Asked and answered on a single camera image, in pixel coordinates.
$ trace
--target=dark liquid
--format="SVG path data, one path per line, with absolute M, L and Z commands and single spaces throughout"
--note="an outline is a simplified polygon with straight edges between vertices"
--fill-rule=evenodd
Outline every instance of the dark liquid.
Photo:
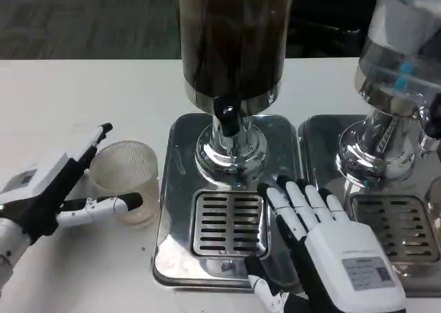
M 282 77 L 291 0 L 180 0 L 184 75 L 197 91 L 245 100 Z

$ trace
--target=spigot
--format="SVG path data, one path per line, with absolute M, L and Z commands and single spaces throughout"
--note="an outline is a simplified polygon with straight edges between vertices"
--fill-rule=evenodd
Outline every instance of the spigot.
M 240 99 L 218 97 L 214 100 L 214 114 L 219 120 L 222 135 L 232 137 L 240 131 Z
M 441 95 L 437 94 L 429 107 L 422 106 L 418 110 L 421 133 L 418 139 L 420 156 L 437 151 L 441 139 Z

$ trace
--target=clear plastic cup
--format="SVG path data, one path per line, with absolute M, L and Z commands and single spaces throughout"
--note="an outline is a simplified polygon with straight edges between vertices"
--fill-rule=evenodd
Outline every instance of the clear plastic cup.
M 102 149 L 90 164 L 89 178 L 99 196 L 139 192 L 143 204 L 116 214 L 126 225 L 150 224 L 159 212 L 158 161 L 144 143 L 121 141 Z

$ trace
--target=dispenser tap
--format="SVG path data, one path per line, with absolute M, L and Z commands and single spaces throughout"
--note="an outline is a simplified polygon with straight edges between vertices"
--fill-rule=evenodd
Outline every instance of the dispenser tap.
M 421 133 L 418 143 L 423 157 L 429 152 L 438 150 L 441 139 L 441 95 L 437 94 L 429 107 L 418 110 Z

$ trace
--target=robot finger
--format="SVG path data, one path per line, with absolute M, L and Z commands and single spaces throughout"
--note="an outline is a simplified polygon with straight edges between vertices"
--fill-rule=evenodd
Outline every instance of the robot finger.
M 349 217 L 339 202 L 338 198 L 333 195 L 328 189 L 320 188 L 318 191 L 319 195 L 322 197 L 323 201 L 331 212 L 332 217 L 336 221 L 349 221 Z
M 276 188 L 270 187 L 266 183 L 260 183 L 257 191 L 265 198 L 276 216 L 280 215 L 283 218 L 286 226 L 298 241 L 307 235 L 305 227 L 291 208 L 289 201 Z
M 291 206 L 305 226 L 305 230 L 308 232 L 314 228 L 317 225 L 318 220 L 297 183 L 287 176 L 279 176 L 277 178 L 277 184 L 289 197 Z
M 309 204 L 316 213 L 320 222 L 327 223 L 333 222 L 334 218 L 331 215 L 328 207 L 323 201 L 322 197 L 319 195 L 317 189 L 312 185 L 307 185 L 305 187 L 305 195 L 308 198 Z

